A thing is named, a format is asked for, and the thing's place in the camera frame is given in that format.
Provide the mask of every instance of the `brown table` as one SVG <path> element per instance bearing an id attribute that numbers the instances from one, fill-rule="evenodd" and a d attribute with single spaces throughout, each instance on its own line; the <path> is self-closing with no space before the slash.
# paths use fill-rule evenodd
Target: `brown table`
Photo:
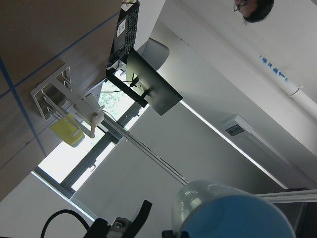
<path id="1" fill-rule="evenodd" d="M 119 0 L 3 0 L 0 201 L 59 143 L 30 92 L 63 64 L 81 94 L 105 76 Z"/>

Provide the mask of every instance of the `white sticker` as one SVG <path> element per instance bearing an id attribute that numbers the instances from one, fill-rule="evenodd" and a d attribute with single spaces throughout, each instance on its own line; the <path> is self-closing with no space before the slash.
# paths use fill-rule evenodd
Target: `white sticker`
<path id="1" fill-rule="evenodd" d="M 125 30 L 125 20 L 121 22 L 117 30 L 117 37 Z"/>
<path id="2" fill-rule="evenodd" d="M 126 3 L 126 2 L 132 2 L 132 3 L 134 3 L 134 2 L 136 2 L 136 1 L 137 1 L 137 0 L 123 0 L 123 2 L 125 2 L 125 3 L 122 4 L 121 8 L 122 8 L 124 11 L 127 11 L 127 10 L 129 10 L 130 7 L 132 7 L 133 4 L 128 4 L 128 3 Z"/>

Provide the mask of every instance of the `window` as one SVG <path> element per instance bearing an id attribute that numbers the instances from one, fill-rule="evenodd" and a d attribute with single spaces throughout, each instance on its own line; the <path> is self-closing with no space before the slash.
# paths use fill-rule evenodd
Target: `window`
<path id="1" fill-rule="evenodd" d="M 124 76 L 120 77 L 120 73 L 119 70 L 116 76 L 123 81 Z M 127 130 L 146 109 L 109 81 L 103 83 L 99 104 L 105 105 L 105 113 Z M 85 136 L 76 148 L 61 142 L 34 171 L 70 198 L 122 138 L 105 121 L 96 128 L 95 135 L 94 139 Z"/>

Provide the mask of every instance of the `black monitor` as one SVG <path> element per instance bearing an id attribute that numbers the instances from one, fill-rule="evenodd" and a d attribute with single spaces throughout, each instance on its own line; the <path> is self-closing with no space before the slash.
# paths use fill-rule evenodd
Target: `black monitor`
<path id="1" fill-rule="evenodd" d="M 153 69 L 134 49 L 127 58 L 126 81 L 130 87 L 114 76 L 114 69 L 107 70 L 107 79 L 145 107 L 147 103 L 163 115 L 175 106 L 183 97 Z"/>

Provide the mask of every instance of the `blue line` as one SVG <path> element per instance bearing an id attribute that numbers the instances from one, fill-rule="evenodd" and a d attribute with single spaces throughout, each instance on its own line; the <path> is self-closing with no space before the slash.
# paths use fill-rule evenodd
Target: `blue line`
<path id="1" fill-rule="evenodd" d="M 65 51 L 69 50 L 71 47 L 73 47 L 74 45 L 76 45 L 78 42 L 80 42 L 81 40 L 83 40 L 85 37 L 87 37 L 88 35 L 90 35 L 92 32 L 94 32 L 95 30 L 97 30 L 99 27 L 101 27 L 102 25 L 104 25 L 106 22 L 110 21 L 112 18 L 114 18 L 115 16 L 117 16 L 120 13 L 117 12 L 115 15 L 111 16 L 110 18 L 108 18 L 107 20 L 103 21 L 102 23 L 100 23 L 98 26 L 96 26 L 94 29 L 92 29 L 91 31 L 89 31 L 88 33 L 86 33 L 85 35 L 83 35 L 81 38 L 79 38 L 77 41 L 75 41 L 74 43 L 72 43 L 70 46 L 66 47 L 64 50 L 62 50 L 61 52 L 59 52 L 56 56 L 54 56 L 53 58 L 51 58 L 50 60 L 48 60 L 46 63 L 44 63 L 41 67 L 39 67 L 38 69 L 36 69 L 35 71 L 33 71 L 32 73 L 30 73 L 28 76 L 26 76 L 24 79 L 22 79 L 20 82 L 18 82 L 15 86 L 19 86 L 21 83 L 23 83 L 25 80 L 29 79 L 32 75 L 34 75 L 35 73 L 37 73 L 39 70 L 41 70 L 43 67 L 45 67 L 47 64 L 49 64 L 50 62 L 52 62 L 54 59 L 56 59 L 57 57 L 59 57 L 61 54 L 63 54 Z"/>
<path id="2" fill-rule="evenodd" d="M 20 153 L 28 144 L 30 144 L 33 140 L 34 140 L 34 137 L 33 137 L 32 140 L 30 140 L 28 143 L 26 143 L 18 152 L 16 152 L 7 162 L 5 162 L 5 163 L 1 166 L 0 170 L 1 170 L 4 166 L 6 166 L 6 164 L 9 163 L 12 159 L 14 159 L 14 157 L 17 156 L 17 154 L 19 154 L 19 153 Z"/>
<path id="3" fill-rule="evenodd" d="M 29 116 L 26 113 L 26 110 L 25 110 L 25 108 L 24 108 L 24 106 L 23 106 L 23 104 L 21 102 L 20 97 L 19 97 L 19 95 L 17 94 L 17 92 L 16 92 L 16 90 L 14 88 L 14 85 L 13 85 L 13 83 L 11 81 L 11 78 L 10 78 L 10 76 L 9 76 L 5 66 L 4 66 L 4 63 L 3 63 L 1 57 L 0 57 L 0 69 L 2 71 L 2 74 L 3 74 L 6 82 L 8 83 L 8 85 L 10 87 L 10 90 L 11 90 L 12 94 L 14 95 L 14 98 L 15 98 L 15 100 L 16 100 L 16 102 L 17 102 L 17 104 L 18 104 L 18 106 L 19 106 L 19 108 L 20 108 L 20 110 L 21 110 L 21 112 L 22 112 L 22 114 L 24 116 L 24 118 L 26 119 L 26 121 L 27 121 L 27 123 L 28 123 L 28 125 L 29 125 L 29 127 L 30 127 L 30 129 L 32 131 L 32 133 L 34 134 L 34 137 L 35 137 L 36 141 L 38 142 L 41 151 L 43 152 L 44 156 L 46 157 L 47 155 L 45 153 L 45 150 L 44 150 L 44 148 L 43 148 L 43 146 L 42 146 L 42 144 L 40 142 L 40 139 L 39 139 L 38 135 L 36 134 L 36 132 L 35 132 L 35 130 L 33 128 L 31 120 L 30 120 Z"/>
<path id="4" fill-rule="evenodd" d="M 0 99 L 3 98 L 5 95 L 7 95 L 11 90 L 8 89 L 4 93 L 0 94 Z"/>

